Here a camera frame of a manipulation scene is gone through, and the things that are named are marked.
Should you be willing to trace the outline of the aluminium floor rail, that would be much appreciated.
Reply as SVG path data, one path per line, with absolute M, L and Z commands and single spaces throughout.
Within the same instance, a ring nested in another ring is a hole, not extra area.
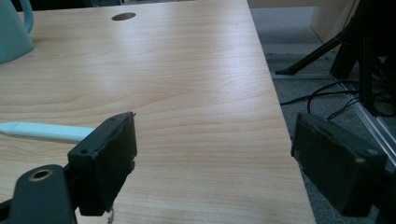
M 358 96 L 351 81 L 337 81 L 338 86 L 347 91 L 346 98 L 353 102 L 352 108 L 359 119 L 374 138 L 380 148 L 388 155 L 390 162 L 396 168 L 396 135 L 394 135 L 388 125 L 380 117 L 374 117 L 358 102 Z

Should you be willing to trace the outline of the black tripod stand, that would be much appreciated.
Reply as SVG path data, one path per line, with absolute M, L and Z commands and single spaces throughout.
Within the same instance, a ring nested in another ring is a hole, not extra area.
M 361 104 L 374 116 L 396 117 L 396 0 L 360 0 L 340 33 L 278 73 L 294 75 L 334 48 L 330 74 L 347 78 L 358 66 Z

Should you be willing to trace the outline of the light blue plastic stick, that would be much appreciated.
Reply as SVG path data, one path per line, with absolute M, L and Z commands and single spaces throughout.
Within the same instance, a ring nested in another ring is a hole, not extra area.
M 92 132 L 93 128 L 48 123 L 22 121 L 0 123 L 0 133 L 75 142 L 83 140 Z

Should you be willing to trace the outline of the beige cabinet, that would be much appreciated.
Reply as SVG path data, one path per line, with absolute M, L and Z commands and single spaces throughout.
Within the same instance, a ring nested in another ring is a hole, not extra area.
M 251 8 L 313 7 L 310 26 L 322 41 L 338 34 L 353 16 L 360 0 L 247 0 Z

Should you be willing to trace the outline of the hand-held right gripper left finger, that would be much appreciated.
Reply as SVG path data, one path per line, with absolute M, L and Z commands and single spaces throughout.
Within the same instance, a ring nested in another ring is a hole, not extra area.
M 99 217 L 110 211 L 134 170 L 136 155 L 134 113 L 106 119 L 67 154 L 73 206 L 83 216 Z

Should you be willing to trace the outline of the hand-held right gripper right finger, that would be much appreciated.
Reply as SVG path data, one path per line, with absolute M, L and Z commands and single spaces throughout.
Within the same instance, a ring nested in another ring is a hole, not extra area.
M 297 115 L 291 156 L 332 207 L 347 217 L 368 215 L 375 178 L 388 158 L 354 133 L 307 113 Z

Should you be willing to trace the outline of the teal mug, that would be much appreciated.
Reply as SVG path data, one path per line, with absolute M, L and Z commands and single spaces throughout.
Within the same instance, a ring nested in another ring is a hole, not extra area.
M 21 19 L 11 0 L 0 0 L 0 63 L 20 58 L 34 49 L 30 33 L 34 15 L 29 0 L 19 0 L 23 12 Z

